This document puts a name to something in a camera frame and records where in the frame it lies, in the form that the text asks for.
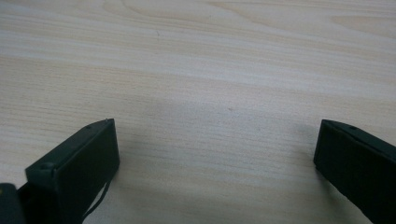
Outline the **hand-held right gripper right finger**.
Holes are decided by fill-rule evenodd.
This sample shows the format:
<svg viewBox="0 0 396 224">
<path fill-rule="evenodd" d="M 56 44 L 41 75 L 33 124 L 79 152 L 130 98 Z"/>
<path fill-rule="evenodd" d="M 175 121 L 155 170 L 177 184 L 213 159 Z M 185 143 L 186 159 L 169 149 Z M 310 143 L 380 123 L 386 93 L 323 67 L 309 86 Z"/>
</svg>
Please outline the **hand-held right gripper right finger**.
<svg viewBox="0 0 396 224">
<path fill-rule="evenodd" d="M 339 121 L 320 124 L 314 164 L 374 224 L 396 224 L 396 147 Z"/>
</svg>

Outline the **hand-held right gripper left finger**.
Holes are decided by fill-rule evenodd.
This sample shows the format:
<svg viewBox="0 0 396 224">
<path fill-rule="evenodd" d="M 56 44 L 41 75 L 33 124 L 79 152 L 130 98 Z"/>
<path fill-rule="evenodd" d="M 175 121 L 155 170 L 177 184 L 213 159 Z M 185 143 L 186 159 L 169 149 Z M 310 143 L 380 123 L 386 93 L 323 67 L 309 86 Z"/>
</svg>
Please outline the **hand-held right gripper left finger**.
<svg viewBox="0 0 396 224">
<path fill-rule="evenodd" d="M 25 169 L 19 190 L 28 224 L 82 224 L 120 166 L 114 119 L 89 124 Z"/>
</svg>

